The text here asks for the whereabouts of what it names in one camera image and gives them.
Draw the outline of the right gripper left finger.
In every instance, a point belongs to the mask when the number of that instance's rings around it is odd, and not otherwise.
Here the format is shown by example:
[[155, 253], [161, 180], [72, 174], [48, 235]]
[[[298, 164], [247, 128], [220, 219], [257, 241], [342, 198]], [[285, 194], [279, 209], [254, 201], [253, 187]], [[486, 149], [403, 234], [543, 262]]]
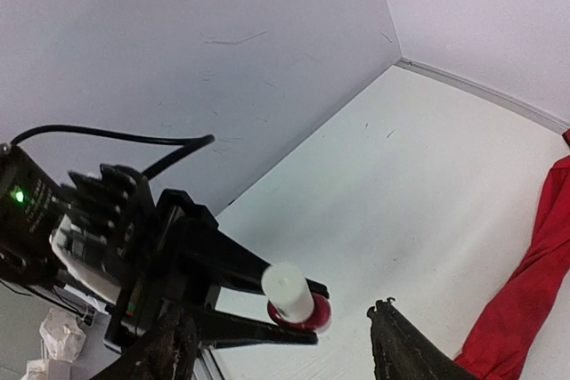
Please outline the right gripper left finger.
[[115, 362], [100, 380], [191, 379], [198, 356], [198, 306], [174, 305]]

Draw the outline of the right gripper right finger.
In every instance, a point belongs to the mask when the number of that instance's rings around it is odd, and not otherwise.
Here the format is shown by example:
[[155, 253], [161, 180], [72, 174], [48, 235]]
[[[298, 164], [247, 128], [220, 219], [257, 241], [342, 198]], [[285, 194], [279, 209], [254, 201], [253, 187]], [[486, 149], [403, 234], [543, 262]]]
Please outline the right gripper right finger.
[[378, 300], [367, 311], [377, 379], [476, 380], [431, 343], [393, 301]]

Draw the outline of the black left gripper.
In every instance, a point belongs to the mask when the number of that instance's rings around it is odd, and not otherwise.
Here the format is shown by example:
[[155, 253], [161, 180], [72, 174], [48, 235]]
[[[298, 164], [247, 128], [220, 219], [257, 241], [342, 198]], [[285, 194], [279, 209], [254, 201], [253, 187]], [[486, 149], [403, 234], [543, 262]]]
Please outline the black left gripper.
[[[192, 153], [188, 143], [139, 172], [102, 163], [97, 175], [69, 172], [57, 184], [19, 146], [1, 147], [1, 279], [51, 289], [68, 273], [114, 305], [122, 288], [141, 275], [159, 249], [159, 210], [149, 181]], [[270, 264], [219, 229], [191, 218], [177, 221], [183, 260], [220, 287], [262, 295]], [[259, 344], [317, 345], [314, 332], [195, 308], [199, 342], [212, 349]]]

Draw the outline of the red nail polish bottle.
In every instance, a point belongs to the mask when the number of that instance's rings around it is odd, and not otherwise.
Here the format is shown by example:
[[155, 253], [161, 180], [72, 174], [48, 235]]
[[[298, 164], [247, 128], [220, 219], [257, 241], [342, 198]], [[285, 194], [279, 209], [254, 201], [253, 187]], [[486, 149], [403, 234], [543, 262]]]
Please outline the red nail polish bottle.
[[326, 331], [332, 320], [332, 310], [327, 298], [316, 293], [311, 299], [304, 298], [297, 311], [285, 311], [271, 301], [267, 302], [267, 312], [272, 321], [282, 327], [320, 334]]

